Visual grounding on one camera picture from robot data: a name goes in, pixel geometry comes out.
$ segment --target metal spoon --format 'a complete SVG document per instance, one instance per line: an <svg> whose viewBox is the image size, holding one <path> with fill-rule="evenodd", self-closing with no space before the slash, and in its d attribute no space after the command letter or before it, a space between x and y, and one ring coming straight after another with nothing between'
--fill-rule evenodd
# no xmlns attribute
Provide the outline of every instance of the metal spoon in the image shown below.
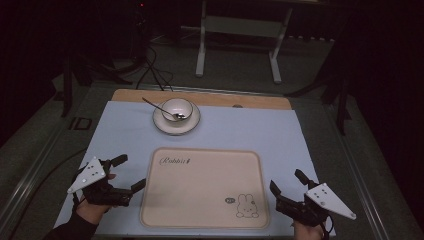
<svg viewBox="0 0 424 240"><path fill-rule="evenodd" d="M168 114L169 114L169 115L171 115L171 116L172 116L172 117L173 117L176 121L181 121L181 120L184 120L184 119L186 119L186 118L187 118L186 116L184 116L184 114L181 114L181 113L174 113L174 114L172 114L172 113L170 113L170 112L166 111L165 109L160 108L159 106L157 106L157 105L155 105L154 103L150 102L149 100L145 99L144 97L142 97L142 99L143 99L145 102L147 102L148 104L152 105L153 107L155 107L155 108L157 108L157 109L161 110L162 112L168 113Z"/></svg>

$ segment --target rectangular tray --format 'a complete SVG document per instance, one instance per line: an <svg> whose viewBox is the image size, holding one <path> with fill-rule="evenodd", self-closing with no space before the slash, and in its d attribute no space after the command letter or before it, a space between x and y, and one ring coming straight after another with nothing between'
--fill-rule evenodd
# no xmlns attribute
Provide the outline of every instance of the rectangular tray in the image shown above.
<svg viewBox="0 0 424 240"><path fill-rule="evenodd" d="M159 148L140 219L167 228L264 228L269 211L253 151Z"/></svg>

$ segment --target saucer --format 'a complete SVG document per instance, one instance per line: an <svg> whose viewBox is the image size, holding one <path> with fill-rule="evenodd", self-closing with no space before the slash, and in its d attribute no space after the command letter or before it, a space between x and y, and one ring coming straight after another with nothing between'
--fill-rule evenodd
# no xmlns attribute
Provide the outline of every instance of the saucer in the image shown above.
<svg viewBox="0 0 424 240"><path fill-rule="evenodd" d="M200 110L199 108L191 103L193 106L192 116L184 121L180 122L171 122L166 120L162 112L159 109L155 109L153 112L153 122L159 130L169 134L169 135L182 135L192 130L197 126L200 121Z"/></svg>

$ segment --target human hand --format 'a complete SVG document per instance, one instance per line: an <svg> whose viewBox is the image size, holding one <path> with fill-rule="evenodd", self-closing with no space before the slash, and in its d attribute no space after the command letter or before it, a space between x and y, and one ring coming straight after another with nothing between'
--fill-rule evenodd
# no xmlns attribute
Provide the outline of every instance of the human hand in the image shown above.
<svg viewBox="0 0 424 240"><path fill-rule="evenodd" d="M324 236L324 231L320 225L310 227L298 221L293 221L293 226L295 240L321 240Z"/></svg>
<svg viewBox="0 0 424 240"><path fill-rule="evenodd" d="M116 174L108 175L109 179L114 179L115 177ZM84 196L82 196L81 199L82 201L78 205L76 213L87 222L95 225L99 224L103 214L113 207L109 205L90 204Z"/></svg>

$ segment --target table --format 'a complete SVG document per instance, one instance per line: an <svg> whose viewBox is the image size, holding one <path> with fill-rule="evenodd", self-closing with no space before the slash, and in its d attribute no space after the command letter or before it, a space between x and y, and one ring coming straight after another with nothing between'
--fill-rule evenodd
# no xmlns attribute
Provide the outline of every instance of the table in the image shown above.
<svg viewBox="0 0 424 240"><path fill-rule="evenodd" d="M184 97L199 106L201 122L183 136L163 134L151 120L152 107L139 102L142 96L156 103ZM233 105L244 108L233 108ZM285 196L301 201L306 189L294 176L295 169L301 169L314 181L318 180L296 114L290 109L289 101L279 97L118 90L103 112L81 166L93 156L111 159L128 154L127 162L112 169L118 175L112 184L129 188L146 177L152 152L163 146L252 150L261 158L264 184L267 186L272 179L282 187ZM139 218L142 194L136 193L130 206L112 209L106 214L96 234L110 237L293 235L292 220L273 210L275 198L270 191L266 193L270 211L268 226L247 230L148 228L140 223ZM72 200L68 196L56 226L69 219L71 208Z"/></svg>
<svg viewBox="0 0 424 240"><path fill-rule="evenodd" d="M199 54L197 57L196 76L203 76L206 56L205 38L206 31L209 31L276 38L275 48L269 52L269 60L271 64L274 82L277 84L281 83L277 56L280 51L281 43L283 42L284 34L286 32L293 9L287 9L287 11L284 13L285 18L283 22L273 22L250 19L237 19L222 16L211 16L207 14L206 4L207 1L203 0L202 20L200 22L200 47Z"/></svg>

